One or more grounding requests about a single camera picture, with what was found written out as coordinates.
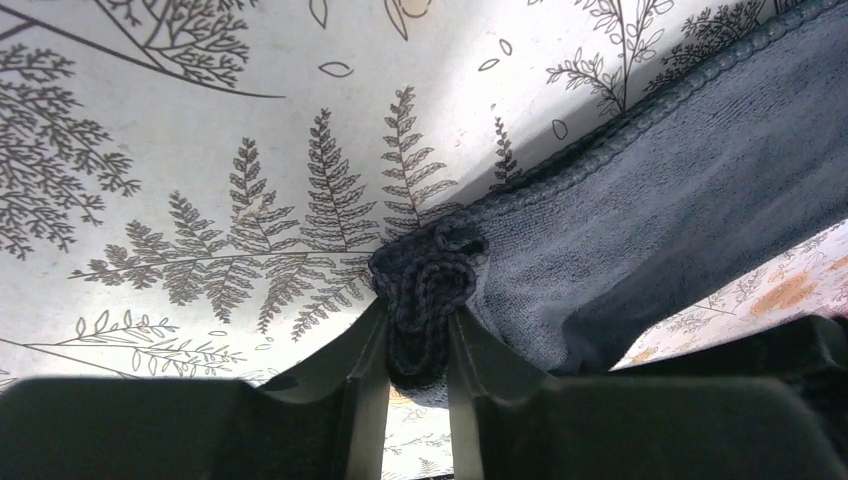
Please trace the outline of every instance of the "folded towel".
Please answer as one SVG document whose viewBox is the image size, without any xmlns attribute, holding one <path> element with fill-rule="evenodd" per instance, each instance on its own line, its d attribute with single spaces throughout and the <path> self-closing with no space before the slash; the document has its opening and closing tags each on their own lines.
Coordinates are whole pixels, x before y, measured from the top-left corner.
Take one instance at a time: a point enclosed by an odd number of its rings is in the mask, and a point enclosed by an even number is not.
<svg viewBox="0 0 848 480">
<path fill-rule="evenodd" d="M 755 30 L 507 189 L 377 251 L 402 388 L 463 303 L 539 368 L 611 368 L 647 328 L 848 217 L 848 1 Z"/>
</svg>

